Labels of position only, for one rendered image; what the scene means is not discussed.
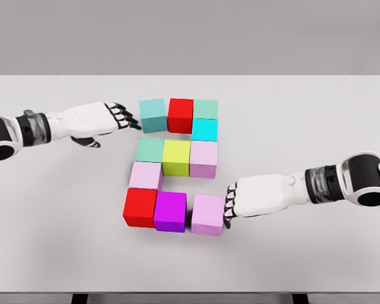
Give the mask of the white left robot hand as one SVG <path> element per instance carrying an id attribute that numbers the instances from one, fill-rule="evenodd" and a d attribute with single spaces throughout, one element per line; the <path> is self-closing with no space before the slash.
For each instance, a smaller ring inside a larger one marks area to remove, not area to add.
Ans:
<path id="1" fill-rule="evenodd" d="M 125 106 L 118 103 L 91 103 L 70 108 L 58 119 L 59 136 L 68 136 L 73 142 L 88 148 L 100 148 L 96 136 L 131 128 L 141 130 L 139 122 Z"/>

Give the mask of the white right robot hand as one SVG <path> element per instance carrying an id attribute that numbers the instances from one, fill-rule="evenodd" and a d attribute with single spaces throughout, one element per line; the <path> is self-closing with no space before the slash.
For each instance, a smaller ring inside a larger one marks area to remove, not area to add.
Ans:
<path id="1" fill-rule="evenodd" d="M 269 215 L 287 207 L 283 182 L 279 174 L 242 177 L 227 188 L 224 205 L 224 225 L 231 220 Z"/>

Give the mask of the light pink cube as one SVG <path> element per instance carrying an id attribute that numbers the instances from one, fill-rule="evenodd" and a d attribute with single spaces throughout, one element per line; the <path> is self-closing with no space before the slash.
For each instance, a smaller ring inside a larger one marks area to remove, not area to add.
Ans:
<path id="1" fill-rule="evenodd" d="M 224 205 L 223 196 L 195 194 L 191 232 L 219 237 L 224 225 Z"/>
<path id="2" fill-rule="evenodd" d="M 218 142 L 191 141 L 189 176 L 214 179 L 217 172 Z"/>
<path id="3" fill-rule="evenodd" d="M 129 188 L 155 189 L 162 188 L 162 165 L 155 162 L 135 161 L 130 175 Z"/>

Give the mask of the teal blue cube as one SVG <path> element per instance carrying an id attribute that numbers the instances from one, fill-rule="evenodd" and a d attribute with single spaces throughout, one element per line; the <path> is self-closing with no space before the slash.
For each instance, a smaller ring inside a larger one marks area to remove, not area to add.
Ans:
<path id="1" fill-rule="evenodd" d="M 164 99 L 139 102 L 142 129 L 145 134 L 167 131 L 167 114 Z"/>

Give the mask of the sea green cube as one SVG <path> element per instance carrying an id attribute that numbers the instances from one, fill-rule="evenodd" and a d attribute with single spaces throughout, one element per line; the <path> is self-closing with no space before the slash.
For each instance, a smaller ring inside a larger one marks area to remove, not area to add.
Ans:
<path id="1" fill-rule="evenodd" d="M 212 99 L 195 99 L 193 118 L 197 119 L 218 119 L 218 101 Z"/>
<path id="2" fill-rule="evenodd" d="M 140 138 L 136 149 L 136 162 L 161 163 L 165 140 Z"/>

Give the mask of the bright cyan cube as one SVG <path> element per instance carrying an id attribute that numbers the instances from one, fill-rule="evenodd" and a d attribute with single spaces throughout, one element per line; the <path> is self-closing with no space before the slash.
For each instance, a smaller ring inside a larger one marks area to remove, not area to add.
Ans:
<path id="1" fill-rule="evenodd" d="M 195 118 L 191 134 L 192 141 L 217 141 L 218 120 Z"/>

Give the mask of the purple cube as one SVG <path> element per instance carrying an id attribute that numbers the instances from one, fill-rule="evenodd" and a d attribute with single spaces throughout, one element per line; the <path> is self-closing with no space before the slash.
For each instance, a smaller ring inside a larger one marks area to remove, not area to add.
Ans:
<path id="1" fill-rule="evenodd" d="M 153 217 L 156 230 L 184 233 L 186 211 L 186 193 L 158 191 Z"/>

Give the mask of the yellow-green cube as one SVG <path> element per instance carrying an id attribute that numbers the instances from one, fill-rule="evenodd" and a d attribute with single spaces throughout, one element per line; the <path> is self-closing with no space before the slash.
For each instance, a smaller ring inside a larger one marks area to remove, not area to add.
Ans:
<path id="1" fill-rule="evenodd" d="M 191 142 L 166 139 L 162 155 L 163 174 L 189 177 Z"/>

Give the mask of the red cube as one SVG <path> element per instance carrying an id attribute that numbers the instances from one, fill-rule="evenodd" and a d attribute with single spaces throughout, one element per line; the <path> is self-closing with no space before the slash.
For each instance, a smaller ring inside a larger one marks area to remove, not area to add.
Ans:
<path id="1" fill-rule="evenodd" d="M 193 129 L 193 99 L 171 98 L 167 124 L 170 133 L 191 134 Z"/>
<path id="2" fill-rule="evenodd" d="M 156 189 L 128 188 L 123 218 L 129 227 L 155 228 Z"/>

